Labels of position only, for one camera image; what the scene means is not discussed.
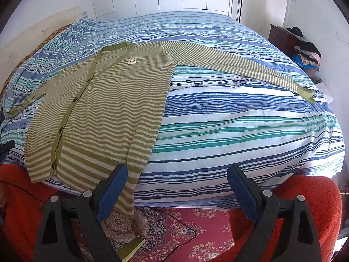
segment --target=bed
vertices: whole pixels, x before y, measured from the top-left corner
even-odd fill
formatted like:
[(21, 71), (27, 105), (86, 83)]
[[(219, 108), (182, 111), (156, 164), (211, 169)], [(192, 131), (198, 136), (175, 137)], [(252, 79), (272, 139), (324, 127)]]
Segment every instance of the bed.
[[(294, 173), (332, 177), (341, 171), (343, 136), (323, 94), (267, 40), (219, 14), (170, 12), (113, 22), (81, 19), (15, 72), (2, 99), (4, 114), (62, 68), (124, 40), (207, 45), (279, 71), (316, 93), (316, 103), (311, 104), (263, 81), (176, 67), (158, 138), (136, 186), (136, 205), (235, 208), (238, 202), (226, 180), (232, 163), (263, 189), (277, 187)], [(16, 142), (3, 162), (26, 167), (26, 132), (41, 101), (1, 124), (1, 143)], [(55, 178), (44, 183), (77, 193)]]

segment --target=green striped cardigan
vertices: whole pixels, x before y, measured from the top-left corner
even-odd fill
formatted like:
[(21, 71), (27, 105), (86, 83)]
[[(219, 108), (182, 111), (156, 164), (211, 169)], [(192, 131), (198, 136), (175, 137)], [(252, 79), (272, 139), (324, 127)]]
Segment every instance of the green striped cardigan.
[(14, 117), (45, 96), (24, 147), (32, 182), (56, 177), (77, 191), (93, 190), (116, 165), (128, 180), (117, 207), (133, 215), (134, 189), (157, 138), (177, 65), (203, 67), (282, 86), (314, 103), (313, 90), (254, 61), (181, 41), (104, 47), (63, 69), (32, 92)]

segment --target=patterned rug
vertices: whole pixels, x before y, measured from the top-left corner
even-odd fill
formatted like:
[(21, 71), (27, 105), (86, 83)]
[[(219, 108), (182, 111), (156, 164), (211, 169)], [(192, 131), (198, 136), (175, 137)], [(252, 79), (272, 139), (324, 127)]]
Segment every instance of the patterned rug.
[[(116, 250), (137, 235), (146, 237), (145, 243), (132, 256), (130, 262), (161, 262), (178, 245), (195, 236), (195, 233), (181, 222), (159, 211), (172, 215), (197, 232), (196, 238), (179, 247), (166, 262), (209, 261), (234, 244), (226, 213), (216, 210), (137, 207), (134, 220), (113, 211), (101, 225)], [(76, 232), (85, 261), (94, 261), (77, 225)]]

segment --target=orange patterned cloth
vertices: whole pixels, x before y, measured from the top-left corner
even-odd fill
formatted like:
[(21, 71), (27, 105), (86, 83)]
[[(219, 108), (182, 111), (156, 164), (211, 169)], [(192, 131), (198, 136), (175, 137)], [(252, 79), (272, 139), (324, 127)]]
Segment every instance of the orange patterned cloth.
[(5, 89), (7, 87), (8, 82), (10, 81), (10, 79), (12, 78), (13, 74), (19, 69), (19, 67), (24, 64), (24, 62), (26, 62), (29, 58), (31, 58), (36, 52), (38, 52), (38, 50), (40, 50), (41, 48), (43, 48), (43, 46), (50, 42), (54, 37), (56, 37), (58, 34), (60, 34), (62, 31), (66, 30), (69, 25), (65, 25), (62, 26), (61, 28), (57, 29), (56, 31), (52, 32), (52, 34), (46, 38), (37, 48), (35, 48), (31, 53), (29, 53), (25, 58), (22, 59), (21, 62), (19, 62), (19, 64), (12, 70), (11, 74), (9, 75), (9, 77), (7, 78), (4, 86), (2, 87), (1, 93), (0, 93), (0, 100), (2, 100), (3, 94), (5, 93)]

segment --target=smiley face patch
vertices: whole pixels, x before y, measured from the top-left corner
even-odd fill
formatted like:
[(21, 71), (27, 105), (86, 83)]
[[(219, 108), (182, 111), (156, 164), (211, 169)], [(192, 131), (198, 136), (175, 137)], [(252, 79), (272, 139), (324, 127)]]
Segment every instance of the smiley face patch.
[(137, 61), (137, 58), (130, 58), (130, 59), (128, 60), (128, 64), (135, 64), (136, 61)]

